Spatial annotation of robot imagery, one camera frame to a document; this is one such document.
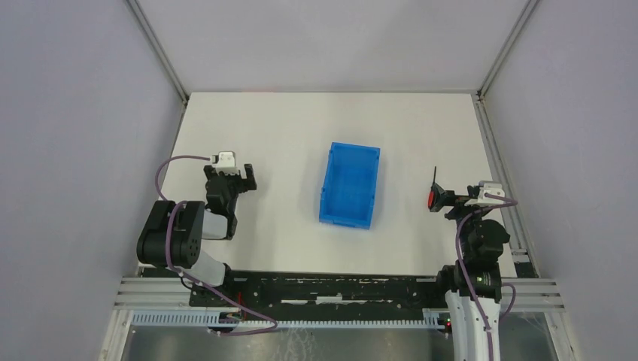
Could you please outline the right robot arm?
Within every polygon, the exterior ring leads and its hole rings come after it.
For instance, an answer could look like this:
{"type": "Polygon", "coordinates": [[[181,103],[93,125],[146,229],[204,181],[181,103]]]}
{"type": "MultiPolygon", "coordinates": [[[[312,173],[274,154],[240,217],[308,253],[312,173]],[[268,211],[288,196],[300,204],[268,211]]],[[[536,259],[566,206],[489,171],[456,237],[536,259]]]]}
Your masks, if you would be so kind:
{"type": "Polygon", "coordinates": [[[457,227],[457,260],[436,276],[450,314],[448,327],[456,360],[500,359],[498,326],[503,282],[498,262],[510,235],[486,214],[515,205],[517,201],[507,198],[499,183],[482,181],[470,186],[466,195],[444,190],[437,183],[430,188],[429,211],[448,207],[445,218],[457,227]]]}

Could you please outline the red black screwdriver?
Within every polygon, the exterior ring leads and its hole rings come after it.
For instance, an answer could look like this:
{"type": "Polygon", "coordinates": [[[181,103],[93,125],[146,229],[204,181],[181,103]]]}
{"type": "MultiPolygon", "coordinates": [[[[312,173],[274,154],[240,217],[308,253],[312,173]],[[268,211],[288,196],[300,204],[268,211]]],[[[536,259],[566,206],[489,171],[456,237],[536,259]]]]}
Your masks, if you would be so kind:
{"type": "Polygon", "coordinates": [[[434,208],[435,208],[437,196],[439,194],[439,185],[436,182],[436,174],[437,174],[437,167],[434,166],[433,179],[432,179],[430,192],[427,199],[427,207],[432,212],[435,212],[434,208]]]}

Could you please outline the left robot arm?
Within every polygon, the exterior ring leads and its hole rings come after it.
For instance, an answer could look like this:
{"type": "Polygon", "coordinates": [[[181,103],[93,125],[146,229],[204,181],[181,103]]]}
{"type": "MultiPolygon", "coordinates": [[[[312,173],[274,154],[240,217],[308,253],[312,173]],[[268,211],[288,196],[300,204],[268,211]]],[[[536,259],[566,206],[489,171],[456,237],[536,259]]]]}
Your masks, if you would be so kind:
{"type": "Polygon", "coordinates": [[[205,166],[205,200],[187,201],[173,217],[175,202],[155,202],[136,245],[138,261],[196,283],[222,285],[229,266],[205,253],[202,241],[234,237],[238,197],[257,189],[253,166],[247,163],[244,170],[232,174],[229,167],[205,166]]]}

